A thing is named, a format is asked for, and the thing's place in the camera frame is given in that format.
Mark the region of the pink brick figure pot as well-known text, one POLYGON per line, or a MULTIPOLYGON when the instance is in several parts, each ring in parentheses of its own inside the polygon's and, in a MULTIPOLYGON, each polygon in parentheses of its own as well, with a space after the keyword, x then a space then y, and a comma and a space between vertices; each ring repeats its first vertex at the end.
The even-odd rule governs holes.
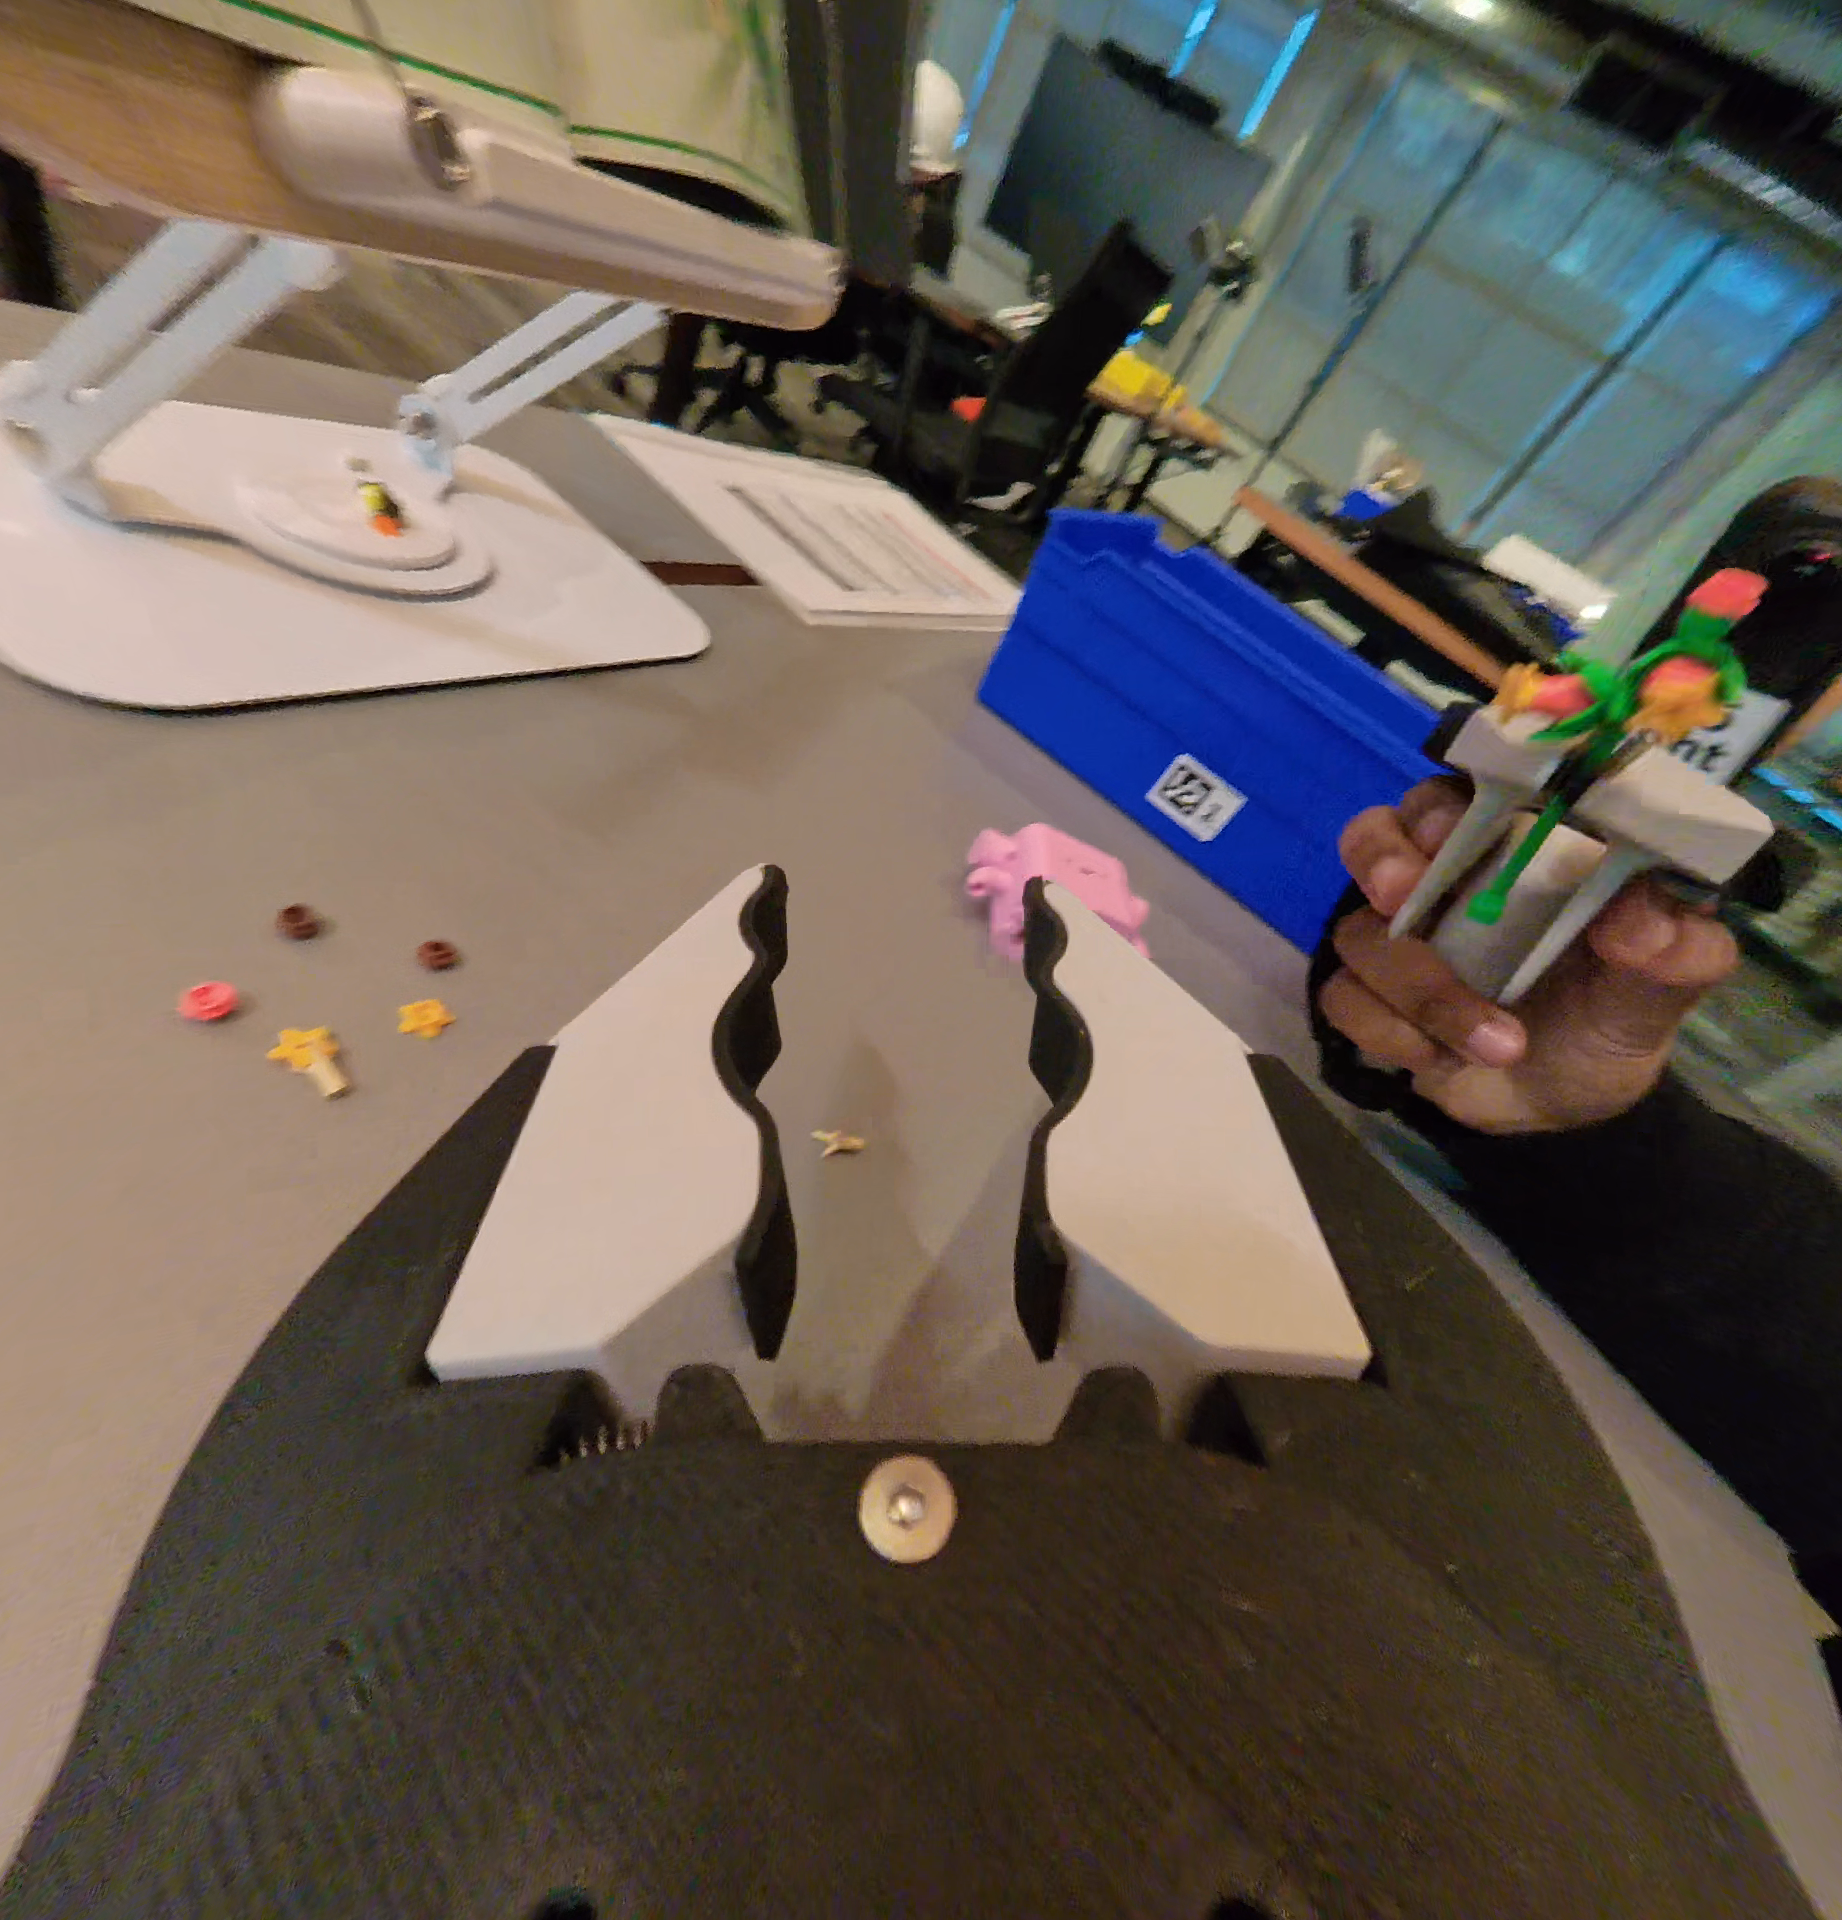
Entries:
POLYGON ((1148 900, 1132 893, 1121 859, 1057 828, 981 828, 964 854, 964 893, 985 909, 987 946, 1020 959, 1024 889, 1033 879, 1068 888, 1140 955, 1148 955, 1148 900))

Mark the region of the person's right hand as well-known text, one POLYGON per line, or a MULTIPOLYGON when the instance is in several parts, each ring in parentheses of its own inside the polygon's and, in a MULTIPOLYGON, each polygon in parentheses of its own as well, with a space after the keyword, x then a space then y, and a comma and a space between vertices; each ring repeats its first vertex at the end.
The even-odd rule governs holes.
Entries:
POLYGON ((1486 997, 1390 923, 1466 808, 1450 780, 1342 828, 1355 902, 1316 953, 1325 1059, 1385 1074, 1475 1132, 1565 1132, 1624 1114, 1668 1066, 1698 1001, 1739 964, 1719 916, 1652 877, 1629 881, 1514 1006, 1486 997))

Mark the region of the person's right forearm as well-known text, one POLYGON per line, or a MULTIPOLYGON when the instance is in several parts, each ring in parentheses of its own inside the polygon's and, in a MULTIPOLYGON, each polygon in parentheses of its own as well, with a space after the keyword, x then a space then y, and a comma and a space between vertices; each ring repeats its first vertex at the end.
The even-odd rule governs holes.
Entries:
POLYGON ((1470 1215, 1781 1535, 1842 1627, 1842 1187, 1664 1077, 1585 1128, 1397 1107, 1470 1215))

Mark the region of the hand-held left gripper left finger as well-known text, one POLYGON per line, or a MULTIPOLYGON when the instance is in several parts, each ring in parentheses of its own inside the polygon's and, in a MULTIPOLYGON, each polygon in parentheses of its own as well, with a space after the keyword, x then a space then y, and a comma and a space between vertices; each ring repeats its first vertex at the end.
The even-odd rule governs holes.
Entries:
POLYGON ((760 1097, 787 904, 783 870, 741 872, 555 1035, 427 1335, 436 1380, 580 1371, 654 1403, 712 1364, 769 1397, 795 1293, 760 1097))

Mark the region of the black monitor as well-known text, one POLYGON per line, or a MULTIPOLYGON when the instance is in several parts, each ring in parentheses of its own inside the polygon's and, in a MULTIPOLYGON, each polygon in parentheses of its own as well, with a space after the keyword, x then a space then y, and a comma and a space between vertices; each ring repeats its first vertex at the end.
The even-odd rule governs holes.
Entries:
POLYGON ((1162 106, 1093 47, 1052 35, 983 226, 1064 295, 1112 228, 1165 274, 1165 295, 1202 275, 1195 229, 1240 231, 1273 159, 1162 106))

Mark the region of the open instruction booklet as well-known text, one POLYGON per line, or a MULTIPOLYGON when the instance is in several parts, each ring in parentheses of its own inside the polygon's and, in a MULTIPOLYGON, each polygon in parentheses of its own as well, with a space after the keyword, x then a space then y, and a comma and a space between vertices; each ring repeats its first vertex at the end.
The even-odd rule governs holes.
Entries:
POLYGON ((808 224, 778 1, 144 1, 298 65, 385 77, 631 176, 691 178, 808 224))

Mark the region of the white book stand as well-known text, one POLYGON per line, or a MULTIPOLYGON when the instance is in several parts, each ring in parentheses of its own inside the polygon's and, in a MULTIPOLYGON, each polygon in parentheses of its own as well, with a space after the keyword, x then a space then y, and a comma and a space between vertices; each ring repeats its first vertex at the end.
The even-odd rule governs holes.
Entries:
POLYGON ((0 12, 0 139, 166 215, 0 366, 0 663, 144 713, 696 658, 705 624, 542 479, 473 444, 668 309, 810 329, 843 263, 461 116, 155 14, 43 45, 0 12), (401 396, 390 426, 192 401, 282 306, 374 249, 565 295, 401 396), (404 513, 374 534, 358 475, 404 513))

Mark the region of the green flower stem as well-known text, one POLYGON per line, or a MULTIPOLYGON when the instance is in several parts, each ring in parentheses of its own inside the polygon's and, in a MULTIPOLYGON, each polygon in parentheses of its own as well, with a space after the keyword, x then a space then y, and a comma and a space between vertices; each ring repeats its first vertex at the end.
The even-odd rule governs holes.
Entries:
POLYGON ((1512 721, 1533 716, 1532 746, 1556 748, 1556 769, 1542 782, 1537 812, 1505 865, 1475 897, 1468 918, 1494 925, 1521 874, 1565 817, 1604 780, 1624 773, 1648 750, 1668 750, 1689 732, 1726 725, 1747 693, 1746 665, 1731 631, 1762 603, 1767 578, 1721 567, 1682 601, 1666 640, 1624 665, 1609 665, 1570 647, 1553 665, 1514 665, 1489 713, 1512 721))

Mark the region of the wooden table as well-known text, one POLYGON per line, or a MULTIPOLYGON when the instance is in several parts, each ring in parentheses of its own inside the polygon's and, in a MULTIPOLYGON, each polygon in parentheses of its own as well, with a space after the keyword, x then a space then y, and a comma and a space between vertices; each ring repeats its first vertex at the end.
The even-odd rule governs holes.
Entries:
POLYGON ((1447 622, 1362 562, 1333 534, 1312 520, 1270 498, 1259 488, 1238 486, 1231 493, 1236 513, 1259 521, 1263 534, 1296 555, 1312 571, 1325 576, 1348 599, 1376 615, 1376 631, 1385 638, 1406 633, 1415 649, 1424 647, 1440 659, 1455 665, 1464 677, 1484 690, 1496 690, 1509 661, 1484 642, 1447 622))

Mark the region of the black office chair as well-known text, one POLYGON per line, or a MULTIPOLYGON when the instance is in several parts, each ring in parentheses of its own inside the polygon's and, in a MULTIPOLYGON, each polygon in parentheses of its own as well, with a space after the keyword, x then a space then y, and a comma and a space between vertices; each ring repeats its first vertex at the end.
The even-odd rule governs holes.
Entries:
POLYGON ((1041 323, 1002 362, 953 465, 953 511, 1025 488, 1017 516, 1038 520, 1068 488, 1087 433, 1087 389, 1160 300, 1169 268, 1112 222, 1041 323))

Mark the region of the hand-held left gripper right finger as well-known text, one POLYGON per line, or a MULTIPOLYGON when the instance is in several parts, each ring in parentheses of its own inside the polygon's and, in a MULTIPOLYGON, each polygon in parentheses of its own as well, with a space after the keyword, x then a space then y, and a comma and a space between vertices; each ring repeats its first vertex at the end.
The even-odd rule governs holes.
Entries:
POLYGON ((1063 884, 1020 895, 1033 996, 1011 1300, 1034 1362, 1356 1380, 1374 1350, 1277 1130, 1270 1058, 1063 884))

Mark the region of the black bag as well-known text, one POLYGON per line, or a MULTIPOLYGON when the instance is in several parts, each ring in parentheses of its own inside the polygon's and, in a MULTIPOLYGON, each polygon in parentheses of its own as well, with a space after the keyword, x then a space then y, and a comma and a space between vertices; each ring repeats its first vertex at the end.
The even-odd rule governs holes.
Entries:
POLYGON ((1546 661, 1578 636, 1535 590, 1496 573, 1447 534, 1431 486, 1362 520, 1351 544, 1362 566, 1496 658, 1546 661))

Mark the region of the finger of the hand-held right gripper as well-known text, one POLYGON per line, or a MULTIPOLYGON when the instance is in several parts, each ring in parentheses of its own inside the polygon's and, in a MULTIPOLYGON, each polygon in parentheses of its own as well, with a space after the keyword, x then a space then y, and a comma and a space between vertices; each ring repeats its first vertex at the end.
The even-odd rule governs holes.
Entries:
POLYGON ((1512 969, 1494 990, 1498 1003, 1532 992, 1629 881, 1666 874, 1719 888, 1770 835, 1753 803, 1659 746, 1588 785, 1565 822, 1574 829, 1574 893, 1535 946, 1507 946, 1512 969))
POLYGON ((1468 797, 1424 875, 1388 921, 1394 939, 1432 946, 1535 946, 1574 893, 1574 829, 1556 812, 1563 753, 1535 743, 1537 718, 1501 723, 1470 707, 1443 764, 1468 797))

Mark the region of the blue storage bin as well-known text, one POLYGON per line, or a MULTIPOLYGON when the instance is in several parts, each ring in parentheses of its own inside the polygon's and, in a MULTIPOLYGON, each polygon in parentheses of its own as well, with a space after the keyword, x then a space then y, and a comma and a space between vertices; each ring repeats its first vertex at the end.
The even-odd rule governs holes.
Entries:
POLYGON ((978 702, 1305 953, 1342 828, 1436 774, 1434 707, 1132 514, 1052 513, 978 702))

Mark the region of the laminated instruction sheet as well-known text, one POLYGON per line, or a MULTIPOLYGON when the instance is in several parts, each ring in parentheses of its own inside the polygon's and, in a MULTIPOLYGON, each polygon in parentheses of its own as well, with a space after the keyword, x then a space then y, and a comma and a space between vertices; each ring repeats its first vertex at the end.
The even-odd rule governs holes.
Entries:
POLYGON ((997 636, 1015 613, 1011 576, 863 467, 588 421, 808 626, 997 636))

